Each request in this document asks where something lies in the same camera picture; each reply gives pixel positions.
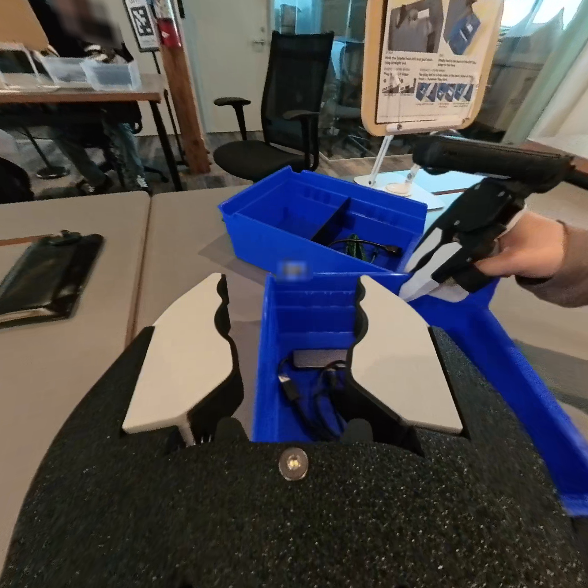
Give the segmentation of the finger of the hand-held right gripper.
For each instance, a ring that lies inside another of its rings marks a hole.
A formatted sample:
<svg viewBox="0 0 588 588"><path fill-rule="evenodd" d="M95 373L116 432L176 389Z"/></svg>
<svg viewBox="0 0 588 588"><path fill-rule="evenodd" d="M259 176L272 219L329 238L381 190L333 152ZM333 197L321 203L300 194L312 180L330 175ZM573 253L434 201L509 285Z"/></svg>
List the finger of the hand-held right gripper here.
<svg viewBox="0 0 588 588"><path fill-rule="evenodd" d="M435 223L404 266L409 279L446 282L456 264L456 226Z"/></svg>
<svg viewBox="0 0 588 588"><path fill-rule="evenodd" d="M437 283L430 275L414 274L401 286L398 296L405 302L430 296L445 302L459 303L467 298L467 291L452 278Z"/></svg>

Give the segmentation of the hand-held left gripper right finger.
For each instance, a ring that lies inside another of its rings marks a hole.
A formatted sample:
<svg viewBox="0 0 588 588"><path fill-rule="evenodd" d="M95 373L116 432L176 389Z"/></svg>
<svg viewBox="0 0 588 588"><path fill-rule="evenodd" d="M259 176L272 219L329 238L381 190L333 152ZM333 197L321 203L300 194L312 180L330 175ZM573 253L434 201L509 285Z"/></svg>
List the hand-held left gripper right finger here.
<svg viewBox="0 0 588 588"><path fill-rule="evenodd" d="M464 425L428 323L374 278L356 287L348 382L400 425L460 435Z"/></svg>

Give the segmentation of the person's right forearm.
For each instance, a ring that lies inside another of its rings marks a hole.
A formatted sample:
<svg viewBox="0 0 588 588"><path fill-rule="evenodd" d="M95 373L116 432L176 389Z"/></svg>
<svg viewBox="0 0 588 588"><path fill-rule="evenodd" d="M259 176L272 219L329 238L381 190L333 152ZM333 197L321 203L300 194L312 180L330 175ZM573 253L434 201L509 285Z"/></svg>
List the person's right forearm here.
<svg viewBox="0 0 588 588"><path fill-rule="evenodd" d="M587 231L562 221L563 261L551 277L516 276L517 284L545 302L566 308L587 306Z"/></svg>

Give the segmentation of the person's right hand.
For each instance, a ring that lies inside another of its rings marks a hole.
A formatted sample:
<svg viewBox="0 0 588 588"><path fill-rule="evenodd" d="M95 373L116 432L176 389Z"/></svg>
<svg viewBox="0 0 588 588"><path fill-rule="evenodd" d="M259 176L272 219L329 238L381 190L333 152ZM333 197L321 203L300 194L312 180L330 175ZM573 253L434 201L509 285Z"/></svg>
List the person's right hand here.
<svg viewBox="0 0 588 588"><path fill-rule="evenodd" d="M497 252L475 266L491 277L550 278L562 266L565 242L562 223L526 211L497 239Z"/></svg>

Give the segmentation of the white board stand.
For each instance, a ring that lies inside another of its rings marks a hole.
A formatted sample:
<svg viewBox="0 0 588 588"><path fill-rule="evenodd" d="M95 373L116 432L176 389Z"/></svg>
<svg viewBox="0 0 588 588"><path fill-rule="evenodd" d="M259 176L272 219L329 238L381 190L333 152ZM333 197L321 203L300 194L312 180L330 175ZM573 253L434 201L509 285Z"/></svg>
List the white board stand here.
<svg viewBox="0 0 588 588"><path fill-rule="evenodd" d="M430 210L441 208L436 203L436 187L432 177L425 173L419 165L413 164L405 172L382 172L382 165L388 154L388 150L394 135L386 135L376 156L371 172L366 175L357 175L353 182L362 187L370 187L385 194L400 196L422 202Z"/></svg>

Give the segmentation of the instruction board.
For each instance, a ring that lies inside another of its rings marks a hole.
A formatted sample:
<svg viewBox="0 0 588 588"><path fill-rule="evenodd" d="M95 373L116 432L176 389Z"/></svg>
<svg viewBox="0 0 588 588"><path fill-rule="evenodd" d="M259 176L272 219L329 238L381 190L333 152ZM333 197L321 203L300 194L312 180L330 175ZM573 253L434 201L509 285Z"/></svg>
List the instruction board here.
<svg viewBox="0 0 588 588"><path fill-rule="evenodd" d="M503 1L368 1L361 116L372 136L467 128L481 109Z"/></svg>

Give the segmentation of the blue plastic bin with divider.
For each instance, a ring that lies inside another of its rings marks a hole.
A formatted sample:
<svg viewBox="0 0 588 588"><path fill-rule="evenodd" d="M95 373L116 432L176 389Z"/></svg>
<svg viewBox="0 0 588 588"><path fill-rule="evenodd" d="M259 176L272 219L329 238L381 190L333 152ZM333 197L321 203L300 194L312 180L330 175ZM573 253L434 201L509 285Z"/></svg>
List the blue plastic bin with divider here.
<svg viewBox="0 0 588 588"><path fill-rule="evenodd" d="M428 207L354 182L286 167L219 205L236 256L278 273L398 273Z"/></svg>

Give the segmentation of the black clipboard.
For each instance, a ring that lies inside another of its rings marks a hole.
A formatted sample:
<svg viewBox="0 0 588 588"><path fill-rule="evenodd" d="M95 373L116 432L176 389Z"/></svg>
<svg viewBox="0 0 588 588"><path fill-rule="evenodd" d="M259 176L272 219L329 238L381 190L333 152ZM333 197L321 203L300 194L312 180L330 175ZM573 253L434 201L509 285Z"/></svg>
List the black clipboard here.
<svg viewBox="0 0 588 588"><path fill-rule="evenodd" d="M70 319L104 244L63 230L29 245L1 281L1 329Z"/></svg>

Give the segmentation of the black mesh office chair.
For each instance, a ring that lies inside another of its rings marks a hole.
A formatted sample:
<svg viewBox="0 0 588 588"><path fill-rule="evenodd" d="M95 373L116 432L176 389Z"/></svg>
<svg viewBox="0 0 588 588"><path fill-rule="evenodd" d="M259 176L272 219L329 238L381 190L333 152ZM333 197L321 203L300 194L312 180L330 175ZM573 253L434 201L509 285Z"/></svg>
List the black mesh office chair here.
<svg viewBox="0 0 588 588"><path fill-rule="evenodd" d="M261 99L262 140L247 137L241 97L215 99L232 107L241 140L220 145L214 162L237 178L258 182L290 167L315 172L319 166L319 117L332 55L334 32L285 34L274 31Z"/></svg>

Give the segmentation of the black backpack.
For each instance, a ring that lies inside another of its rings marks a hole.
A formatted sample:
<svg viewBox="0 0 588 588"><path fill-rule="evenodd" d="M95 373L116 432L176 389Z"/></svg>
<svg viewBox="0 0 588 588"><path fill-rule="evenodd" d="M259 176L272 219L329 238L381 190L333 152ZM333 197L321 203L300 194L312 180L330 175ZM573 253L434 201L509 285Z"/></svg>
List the black backpack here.
<svg viewBox="0 0 588 588"><path fill-rule="evenodd" d="M19 165L1 158L1 204L34 200L28 174Z"/></svg>

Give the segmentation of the white door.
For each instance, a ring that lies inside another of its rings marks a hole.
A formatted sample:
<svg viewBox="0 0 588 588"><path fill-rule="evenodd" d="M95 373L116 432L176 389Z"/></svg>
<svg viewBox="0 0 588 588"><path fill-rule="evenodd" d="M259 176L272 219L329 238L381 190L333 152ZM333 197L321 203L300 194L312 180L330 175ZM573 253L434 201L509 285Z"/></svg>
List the white door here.
<svg viewBox="0 0 588 588"><path fill-rule="evenodd" d="M241 97L247 131L260 131L269 60L268 1L183 1L182 21L201 123L208 134L239 131L232 107L214 100Z"/></svg>

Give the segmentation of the wooden office desk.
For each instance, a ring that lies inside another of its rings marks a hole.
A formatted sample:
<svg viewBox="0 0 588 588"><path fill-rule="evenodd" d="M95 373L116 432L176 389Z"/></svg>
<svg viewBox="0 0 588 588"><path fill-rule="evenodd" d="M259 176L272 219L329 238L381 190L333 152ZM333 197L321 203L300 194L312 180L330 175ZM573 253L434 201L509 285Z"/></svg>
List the wooden office desk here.
<svg viewBox="0 0 588 588"><path fill-rule="evenodd" d="M93 90L91 87L56 86L56 85L32 85L11 86L8 89L1 88L1 107L9 106L30 107L40 105L42 109L27 109L24 112L1 112L2 129L19 129L39 126L58 126L74 123L98 123L101 119L111 118L113 122L131 122L133 116L130 112L123 113L120 109L112 110L112 104L126 104L144 102L151 108L152 118L156 127L159 142L168 166L168 177L175 191L183 191L184 187L180 179L178 163L172 149L169 135L162 119L159 105L164 99L163 77L157 74L142 75L141 84L137 89L106 89ZM61 112L48 111L48 105L96 105L100 108L97 112L73 112L63 114Z"/></svg>

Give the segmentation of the red fire extinguisher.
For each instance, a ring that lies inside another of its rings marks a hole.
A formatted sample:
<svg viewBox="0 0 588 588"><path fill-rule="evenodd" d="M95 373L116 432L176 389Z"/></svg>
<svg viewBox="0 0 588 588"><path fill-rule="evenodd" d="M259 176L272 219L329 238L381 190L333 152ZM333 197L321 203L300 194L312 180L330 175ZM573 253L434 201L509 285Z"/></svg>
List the red fire extinguisher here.
<svg viewBox="0 0 588 588"><path fill-rule="evenodd" d="M182 40L173 1L152 1L160 41L164 47L181 48Z"/></svg>

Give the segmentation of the black and white marker sign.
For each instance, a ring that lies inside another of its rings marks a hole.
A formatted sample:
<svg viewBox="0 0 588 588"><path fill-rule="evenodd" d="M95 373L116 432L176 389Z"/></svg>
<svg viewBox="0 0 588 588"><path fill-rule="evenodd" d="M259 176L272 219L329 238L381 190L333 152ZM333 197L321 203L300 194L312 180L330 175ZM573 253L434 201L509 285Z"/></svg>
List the black and white marker sign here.
<svg viewBox="0 0 588 588"><path fill-rule="evenodd" d="M141 53L159 51L159 33L152 1L122 1L131 30Z"/></svg>

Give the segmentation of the wooden post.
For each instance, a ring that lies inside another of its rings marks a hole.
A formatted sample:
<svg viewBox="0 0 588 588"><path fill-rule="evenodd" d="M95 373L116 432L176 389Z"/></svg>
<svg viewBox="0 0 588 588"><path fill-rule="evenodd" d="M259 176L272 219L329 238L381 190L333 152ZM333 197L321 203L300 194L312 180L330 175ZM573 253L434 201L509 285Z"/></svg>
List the wooden post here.
<svg viewBox="0 0 588 588"><path fill-rule="evenodd" d="M209 152L203 139L198 103L192 84L192 77L185 51L185 42L177 13L176 18L178 20L182 47L164 47L160 41L160 53L172 96L174 111L179 124L187 167L193 174L203 175L210 172Z"/></svg>

